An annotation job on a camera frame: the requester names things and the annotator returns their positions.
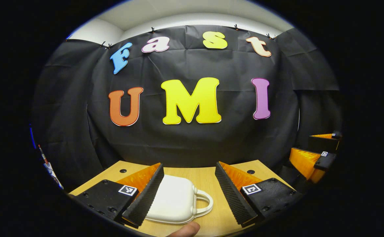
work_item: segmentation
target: white handbag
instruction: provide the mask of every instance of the white handbag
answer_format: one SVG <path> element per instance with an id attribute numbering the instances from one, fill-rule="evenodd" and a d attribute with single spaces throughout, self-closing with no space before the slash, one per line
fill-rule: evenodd
<path id="1" fill-rule="evenodd" d="M 208 206 L 196 208 L 197 199 L 208 202 Z M 209 213 L 212 208 L 211 196 L 198 190 L 190 180 L 165 174 L 145 219 L 167 224 L 186 224 Z"/>

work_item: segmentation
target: letter m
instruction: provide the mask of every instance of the letter m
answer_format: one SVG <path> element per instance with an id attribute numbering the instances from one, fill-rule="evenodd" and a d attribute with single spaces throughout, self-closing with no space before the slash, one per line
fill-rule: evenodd
<path id="1" fill-rule="evenodd" d="M 217 111 L 216 88 L 219 85 L 217 78 L 201 78 L 193 91 L 188 93 L 182 82 L 179 80 L 169 80 L 161 84 L 166 91 L 166 117 L 163 118 L 164 124 L 179 124 L 181 118 L 177 116 L 179 107 L 184 119 L 190 123 L 199 106 L 199 114 L 196 117 L 198 123 L 218 123 L 221 115 Z"/>

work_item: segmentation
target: black fabric backdrop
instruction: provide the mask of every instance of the black fabric backdrop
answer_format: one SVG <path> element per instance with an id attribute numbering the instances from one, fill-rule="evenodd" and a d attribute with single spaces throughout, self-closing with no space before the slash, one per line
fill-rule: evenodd
<path id="1" fill-rule="evenodd" d="M 206 31 L 225 35 L 225 49 L 208 49 Z M 170 38 L 164 52 L 142 53 L 149 39 Z M 270 57 L 258 55 L 246 38 L 266 42 Z M 127 42 L 128 64 L 116 75 L 109 58 Z M 220 123 L 177 125 L 162 122 L 167 80 L 180 80 L 192 93 L 198 80 L 215 77 Z M 268 86 L 271 116 L 254 120 L 252 78 Z M 143 87 L 138 121 L 116 126 L 108 94 L 123 90 L 121 114 L 128 115 L 127 90 Z M 32 107 L 34 139 L 41 144 L 65 190 L 70 192 L 118 160 L 167 167 L 207 167 L 259 159 L 276 170 L 291 147 L 305 148 L 307 137 L 341 129 L 338 84 L 320 51 L 296 29 L 275 39 L 221 26 L 182 26 L 144 33 L 110 49 L 83 40 L 60 45 L 45 65 Z"/>

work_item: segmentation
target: white wall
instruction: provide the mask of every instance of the white wall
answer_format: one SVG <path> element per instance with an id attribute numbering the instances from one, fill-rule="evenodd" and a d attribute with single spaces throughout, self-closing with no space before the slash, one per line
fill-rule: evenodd
<path id="1" fill-rule="evenodd" d="M 150 32 L 151 27 L 154 27 L 154 30 L 158 30 L 162 28 L 182 25 L 221 25 L 234 27 L 235 24 L 237 24 L 237 28 L 253 31 L 263 35 L 270 34 L 272 37 L 282 33 L 281 30 L 275 29 L 261 22 L 234 15 L 218 13 L 188 13 L 168 16 L 133 27 L 123 32 L 119 41 L 142 33 Z"/>
<path id="2" fill-rule="evenodd" d="M 105 45 L 115 44 L 120 42 L 123 30 L 119 27 L 98 18 L 94 18 L 88 21 L 84 25 L 76 29 L 69 39 L 87 40 L 102 44 L 105 41 Z"/>

